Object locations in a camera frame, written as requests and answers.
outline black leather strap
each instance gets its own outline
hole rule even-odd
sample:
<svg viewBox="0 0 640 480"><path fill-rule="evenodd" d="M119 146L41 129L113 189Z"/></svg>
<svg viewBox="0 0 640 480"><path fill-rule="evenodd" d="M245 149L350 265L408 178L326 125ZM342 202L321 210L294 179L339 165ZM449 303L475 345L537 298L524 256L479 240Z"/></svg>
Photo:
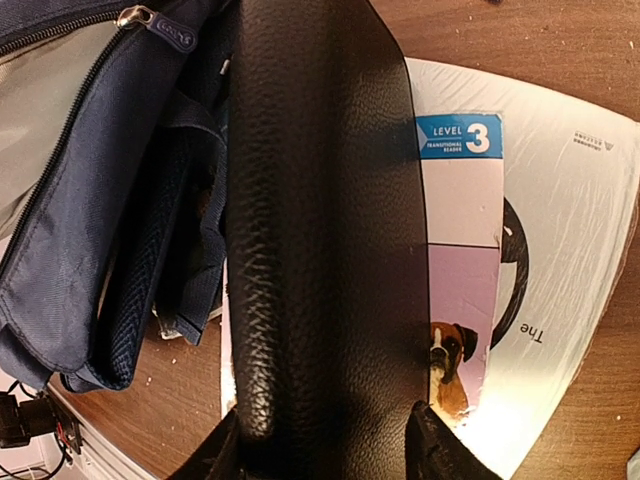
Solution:
<svg viewBox="0 0 640 480"><path fill-rule="evenodd" d="M241 480L238 418L232 410L169 480Z"/></svg>
<svg viewBox="0 0 640 480"><path fill-rule="evenodd" d="M425 403L407 424L407 480L500 480Z"/></svg>
<svg viewBox="0 0 640 480"><path fill-rule="evenodd" d="M428 398L424 198L402 52L365 0L245 0L228 241L258 478L402 478Z"/></svg>

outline dog picture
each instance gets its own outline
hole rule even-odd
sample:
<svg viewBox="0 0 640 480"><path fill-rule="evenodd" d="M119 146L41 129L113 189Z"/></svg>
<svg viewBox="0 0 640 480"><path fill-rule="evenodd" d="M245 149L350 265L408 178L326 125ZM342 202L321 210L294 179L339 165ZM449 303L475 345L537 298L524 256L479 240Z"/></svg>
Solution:
<svg viewBox="0 0 640 480"><path fill-rule="evenodd" d="M450 428L459 425L469 411L458 367L471 359L477 345L478 334L470 328L457 323L431 324L429 404Z"/></svg>

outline zipper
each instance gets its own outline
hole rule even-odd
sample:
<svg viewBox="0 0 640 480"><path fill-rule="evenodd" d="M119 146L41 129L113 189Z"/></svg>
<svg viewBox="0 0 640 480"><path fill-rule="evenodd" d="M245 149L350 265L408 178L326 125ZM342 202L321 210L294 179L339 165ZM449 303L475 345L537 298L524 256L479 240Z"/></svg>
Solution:
<svg viewBox="0 0 640 480"><path fill-rule="evenodd" d="M14 40L13 42L9 42L5 45L0 46L0 57L4 57L5 55L9 55L10 53L16 52L18 50L22 50L23 48L27 48L34 43L42 42L44 40L59 37L62 35L68 35L75 30L90 27L91 25L96 25L98 23L115 20L118 18L119 13L119 10L97 13L95 15L89 15L78 20L72 20L70 22L63 23L62 25L56 25L55 27L46 28L30 35L25 35L24 37Z"/></svg>
<svg viewBox="0 0 640 480"><path fill-rule="evenodd" d="M104 50L102 50L96 61L91 66L89 73L87 73L84 81L82 82L82 86L80 87L80 90L78 91L78 94L73 101L71 110L69 111L67 119L62 128L62 132L60 133L58 141L56 142L56 146L53 149L53 153L49 157L47 165L45 166L40 179L34 187L33 192L31 192L31 195L29 196L27 203L22 209L22 212L20 213L20 217L18 218L13 234L11 235L9 245L7 245L7 249L2 257L2 260L0 261L0 281L2 281L5 276L9 264L9 259L13 257L13 254L22 237L22 232L26 226L27 220L31 215L33 208L35 207L38 198L40 198L40 195L49 183L49 178L58 166L58 161L60 160L60 157L62 156L64 149L67 146L69 136L71 135L71 130L75 123L76 117L80 112L80 108L82 107L84 98L93 85L94 80L100 73L102 66L107 61L109 56L113 53L120 41L127 35L128 31L132 27L135 27L137 24L145 25L148 30L162 37L174 48L176 48L176 50L182 53L189 53L193 51L193 49L195 49L197 45L197 35L191 29L168 19L164 15L149 9L148 7L138 5L136 7L127 8L125 10L91 15L80 20L74 20L57 27L48 28L31 35L27 35L25 37L22 37L21 39L7 43L6 45L0 47L0 57L20 50L22 48L26 48L34 43L47 40L59 35L69 34L74 30L108 21L114 21L116 26L118 27L118 31L111 38Z"/></svg>
<svg viewBox="0 0 640 480"><path fill-rule="evenodd" d="M198 46L196 32L144 5L124 9L116 20L116 26L120 29L126 30L136 24L144 25L181 53L191 53Z"/></svg>

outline nylon fabric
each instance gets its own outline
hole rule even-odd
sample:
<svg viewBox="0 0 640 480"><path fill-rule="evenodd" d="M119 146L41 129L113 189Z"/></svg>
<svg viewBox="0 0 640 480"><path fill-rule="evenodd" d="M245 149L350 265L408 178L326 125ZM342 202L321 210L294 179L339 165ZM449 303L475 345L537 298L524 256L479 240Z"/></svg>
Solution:
<svg viewBox="0 0 640 480"><path fill-rule="evenodd" d="M199 115L209 117L198 123L210 125L210 133L218 142L215 151L197 159L192 170L191 192L183 202L175 228L156 307L163 324L171 325L174 331L195 345L199 344L212 318L211 312L220 306L222 298L220 266L226 257L224 219L223 213L220 210L214 213L212 206L226 204L225 103L231 77L226 62L234 48L239 5L239 2L228 5L216 19L215 26L209 26L213 20L205 24L199 48L178 80L180 91L201 109ZM185 261L185 252L190 252L189 261Z"/></svg>
<svg viewBox="0 0 640 480"><path fill-rule="evenodd" d="M115 31L98 24L0 58L0 239L11 233L84 77Z"/></svg>
<svg viewBox="0 0 640 480"><path fill-rule="evenodd" d="M65 4L68 13L54 15L58 22L87 13L87 4L71 1L52 0L40 7L44 12L54 4ZM0 0L0 12L6 5L7 0ZM14 8L23 14L30 5L27 2ZM200 31L205 23L207 29L217 27L221 5L225 3L168 0L158 8L173 22ZM105 2L90 5L92 11L101 13L109 11L106 6ZM29 30L28 25L11 28L23 33ZM0 327L11 333L6 338L15 340L23 350L5 342L8 354L0 350L0 365L34 387L41 387L51 372L63 374L72 390L120 390L131 383L182 203L181 192L189 178L187 165L213 151L209 133L197 131L198 139L187 138L192 133L167 136L158 126L178 79L192 73L183 72L189 56L170 42L142 26L124 31L117 42L109 42L116 29L108 22L43 46L49 48L58 41L69 44L86 31L98 30L109 34L104 41L93 42L95 53L85 62L82 74L77 74L83 86L71 128L51 170L38 185L38 196L30 204L23 228L13 233L12 248L4 255ZM0 45L6 40L2 35ZM222 40L212 51L228 58L233 40ZM107 43L109 50L104 51ZM77 50L76 57L89 56L86 46ZM36 52L44 50L31 48L24 53ZM21 62L20 58L13 55L11 62ZM62 81L62 73L79 72L78 58L70 59L70 65L55 67L45 62L39 75L30 78L35 85L40 76L42 95L57 100L59 92L53 79L58 75L57 80ZM220 65L214 68L219 71ZM89 69L92 74L85 80ZM9 75L2 78L6 85ZM80 84L62 83L72 92L66 107L59 108L65 111L64 121ZM202 89L209 88L217 102L219 84L210 87ZM45 158L58 142L60 127L58 124L51 134L54 141L49 142ZM154 165L154 156L159 155L165 155L164 161ZM19 360L23 354L22 365L11 360Z"/></svg>
<svg viewBox="0 0 640 480"><path fill-rule="evenodd" d="M193 128L211 135L215 140L212 160L215 165L215 180L211 191L209 206L206 208L200 225L203 245L203 258L199 271L188 280L179 313L176 316L176 330L191 344L198 345L209 321L214 300L222 279L222 264L226 257L225 240L220 232L220 221L227 200L227 115L222 108L221 118L214 119L207 109L175 92L168 110L167 120L161 125Z"/></svg>

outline pink background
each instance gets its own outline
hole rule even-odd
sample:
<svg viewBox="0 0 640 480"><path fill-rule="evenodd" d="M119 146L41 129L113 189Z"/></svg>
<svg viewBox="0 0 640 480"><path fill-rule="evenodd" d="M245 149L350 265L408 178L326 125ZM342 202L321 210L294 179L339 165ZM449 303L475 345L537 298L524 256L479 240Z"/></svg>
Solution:
<svg viewBox="0 0 640 480"><path fill-rule="evenodd" d="M498 292L500 250L429 245L431 321L457 323L478 333L471 359L458 368L469 406L480 400Z"/></svg>
<svg viewBox="0 0 640 480"><path fill-rule="evenodd" d="M497 247L502 236L502 160L422 162L429 242Z"/></svg>

